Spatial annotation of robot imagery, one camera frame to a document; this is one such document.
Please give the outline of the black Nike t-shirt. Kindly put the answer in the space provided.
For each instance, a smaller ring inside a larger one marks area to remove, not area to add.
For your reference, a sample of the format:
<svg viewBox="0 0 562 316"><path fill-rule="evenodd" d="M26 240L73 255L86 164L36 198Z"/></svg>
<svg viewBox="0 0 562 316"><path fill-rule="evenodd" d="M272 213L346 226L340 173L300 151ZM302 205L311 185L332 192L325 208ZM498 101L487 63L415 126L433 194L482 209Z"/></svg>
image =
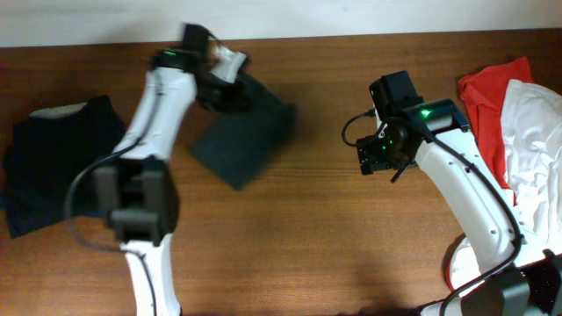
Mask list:
<svg viewBox="0 0 562 316"><path fill-rule="evenodd" d="M297 109L262 83L242 74L241 91L190 148L191 155L234 190L257 178L273 155L291 138Z"/></svg>

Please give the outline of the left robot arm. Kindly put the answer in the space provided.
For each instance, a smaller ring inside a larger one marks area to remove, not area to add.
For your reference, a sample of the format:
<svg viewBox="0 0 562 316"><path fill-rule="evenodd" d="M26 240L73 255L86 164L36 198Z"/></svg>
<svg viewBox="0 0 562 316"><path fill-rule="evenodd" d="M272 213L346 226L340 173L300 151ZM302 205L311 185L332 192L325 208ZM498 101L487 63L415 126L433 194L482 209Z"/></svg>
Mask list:
<svg viewBox="0 0 562 316"><path fill-rule="evenodd" d="M241 79L247 61L202 25L184 25L178 46L151 57L126 134L92 170L97 204L126 258L139 315L182 312L171 267L180 201L169 160L194 103L215 112L249 110Z"/></svg>

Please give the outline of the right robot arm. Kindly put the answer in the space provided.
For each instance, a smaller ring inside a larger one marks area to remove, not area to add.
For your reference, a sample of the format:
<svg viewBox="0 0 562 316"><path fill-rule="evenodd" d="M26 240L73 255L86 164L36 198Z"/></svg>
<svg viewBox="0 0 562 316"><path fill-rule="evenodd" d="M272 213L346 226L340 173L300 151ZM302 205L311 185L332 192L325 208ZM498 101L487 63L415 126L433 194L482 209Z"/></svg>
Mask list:
<svg viewBox="0 0 562 316"><path fill-rule="evenodd" d="M412 315L559 315L561 256L525 227L452 100L426 102L408 72L369 87L377 131L354 142L363 175L417 166L440 190L472 246L479 275Z"/></svg>

